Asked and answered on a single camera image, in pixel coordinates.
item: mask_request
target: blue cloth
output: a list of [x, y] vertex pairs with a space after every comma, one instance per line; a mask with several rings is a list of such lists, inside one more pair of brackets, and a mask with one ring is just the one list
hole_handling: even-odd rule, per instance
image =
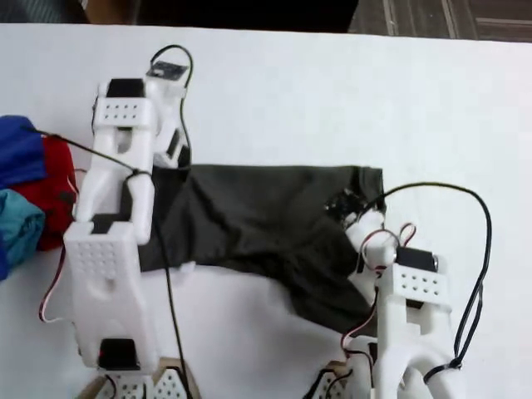
[[41, 135], [25, 116], [0, 117], [0, 189], [47, 177]]
[[45, 215], [16, 191], [0, 190], [0, 235], [5, 264], [0, 259], [0, 279], [35, 253], [44, 228]]

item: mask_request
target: red and white wire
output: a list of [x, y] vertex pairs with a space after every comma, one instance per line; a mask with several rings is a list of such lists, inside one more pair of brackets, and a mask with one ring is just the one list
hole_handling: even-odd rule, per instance
[[410, 228], [410, 233], [406, 236], [405, 240], [402, 242], [402, 246], [406, 247], [408, 243], [410, 243], [410, 240], [414, 238], [417, 232], [417, 227], [412, 222], [404, 223], [404, 225], [401, 227], [401, 230], [399, 230], [399, 239], [402, 238], [403, 233], [406, 229]]
[[357, 333], [360, 330], [362, 330], [364, 327], [366, 327], [369, 324], [369, 322], [371, 322], [371, 320], [375, 316], [375, 313], [377, 312], [377, 295], [378, 295], [378, 292], [379, 292], [379, 288], [375, 287], [375, 299], [373, 300], [373, 305], [372, 305], [372, 308], [370, 309], [370, 313], [368, 314], [367, 319], [364, 320], [364, 322], [362, 322], [361, 324], [358, 324], [357, 326], [355, 326], [355, 327], [351, 328], [350, 330], [348, 330], [347, 332], [345, 332], [342, 335], [342, 338], [340, 338], [340, 346], [342, 347], [342, 350], [344, 351], [344, 353], [346, 354], [347, 357], [349, 357], [349, 355], [348, 355], [348, 349], [346, 349], [346, 340], [349, 337], [351, 337], [354, 333]]
[[376, 235], [380, 234], [380, 233], [387, 233], [387, 234], [391, 235], [396, 240], [397, 245], [401, 245], [401, 240], [399, 240], [399, 237], [397, 237], [397, 235], [395, 233], [393, 233], [391, 230], [389, 230], [389, 229], [377, 229], [377, 230], [374, 230], [374, 231], [372, 231], [370, 234], [368, 234], [366, 236], [366, 238], [362, 241], [362, 244], [360, 245], [360, 251], [359, 251], [358, 260], [357, 260], [357, 267], [360, 264], [360, 258], [362, 256], [362, 260], [364, 261], [364, 264], [370, 270], [375, 271], [375, 268], [373, 268], [369, 264], [369, 262], [367, 261], [366, 248], [369, 245], [370, 240], [373, 237], [375, 237]]
[[41, 304], [39, 305], [39, 320], [41, 320], [43, 323], [55, 323], [55, 322], [61, 322], [63, 320], [66, 320], [65, 318], [47, 318], [46, 317], [48, 301], [50, 300], [50, 297], [52, 296], [54, 290], [56, 289], [57, 284], [59, 283], [59, 280], [61, 279], [63, 267], [65, 265], [66, 255], [67, 255], [67, 252], [65, 250], [65, 247], [63, 246], [61, 248], [61, 255], [59, 256], [59, 263], [57, 264], [56, 274], [54, 275], [52, 283], [50, 284], [50, 287], [48, 287], [48, 290], [44, 294], [44, 297], [42, 297]]

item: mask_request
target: teal cloth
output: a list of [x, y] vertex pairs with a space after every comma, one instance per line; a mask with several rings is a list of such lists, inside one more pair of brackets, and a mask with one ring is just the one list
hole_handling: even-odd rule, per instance
[[0, 237], [11, 269], [30, 258], [44, 228], [45, 215], [16, 191], [0, 190]]

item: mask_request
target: folded fabric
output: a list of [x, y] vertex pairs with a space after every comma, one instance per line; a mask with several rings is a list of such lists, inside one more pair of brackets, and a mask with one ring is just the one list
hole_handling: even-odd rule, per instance
[[9, 271], [33, 255], [44, 227], [44, 212], [30, 204], [19, 193], [0, 190], [0, 232], [5, 249], [7, 269], [0, 275], [7, 277]]
[[0, 189], [46, 177], [42, 138], [25, 116], [0, 117]]
[[[193, 165], [184, 177], [153, 170], [154, 217], [172, 264], [195, 261], [274, 278], [299, 316], [339, 332], [367, 318], [368, 304], [347, 280], [357, 253], [324, 205], [346, 188], [363, 203], [374, 199], [382, 192], [381, 170]], [[164, 265], [151, 237], [139, 247], [142, 271]], [[363, 333], [374, 331], [369, 323]]]
[[46, 179], [10, 188], [23, 195], [46, 214], [46, 223], [37, 248], [43, 251], [62, 245], [62, 236], [72, 222], [76, 202], [76, 178], [68, 144], [47, 137], [42, 140]]

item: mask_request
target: bracket with holes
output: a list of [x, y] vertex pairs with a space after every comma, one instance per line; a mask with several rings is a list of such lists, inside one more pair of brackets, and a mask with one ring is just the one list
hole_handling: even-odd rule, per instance
[[95, 399], [186, 399], [186, 392], [176, 370], [166, 369], [157, 384], [153, 387], [152, 396], [145, 396], [145, 384], [142, 378], [125, 380], [121, 376], [114, 376], [116, 395], [109, 381], [103, 385]]
[[325, 372], [322, 375], [322, 378], [319, 380], [318, 386], [316, 387], [316, 391], [314, 391], [312, 399], [347, 399], [347, 396], [345, 396], [345, 388], [342, 382], [340, 381], [336, 382], [331, 387], [331, 391], [329, 391], [328, 398], [325, 397], [327, 389], [329, 388], [331, 383], [336, 379], [336, 377], [337, 375], [334, 372]]
[[379, 283], [385, 292], [422, 303], [450, 307], [447, 276], [394, 264]]
[[153, 104], [145, 98], [101, 98], [96, 104], [94, 125], [150, 126]]

